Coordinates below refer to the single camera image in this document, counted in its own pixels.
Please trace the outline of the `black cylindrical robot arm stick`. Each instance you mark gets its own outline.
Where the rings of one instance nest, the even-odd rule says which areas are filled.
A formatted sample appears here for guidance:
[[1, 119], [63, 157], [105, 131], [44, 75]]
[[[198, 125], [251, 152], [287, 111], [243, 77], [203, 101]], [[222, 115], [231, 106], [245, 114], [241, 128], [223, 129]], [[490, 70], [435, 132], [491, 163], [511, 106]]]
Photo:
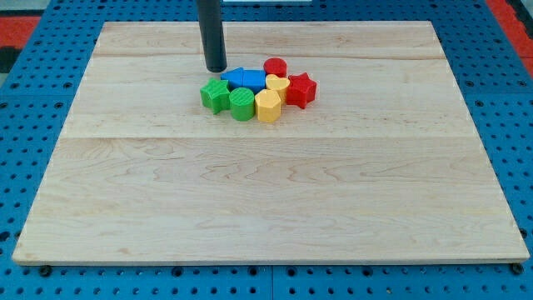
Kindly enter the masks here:
[[207, 70], [220, 73], [227, 68], [220, 1], [196, 0], [196, 4]]

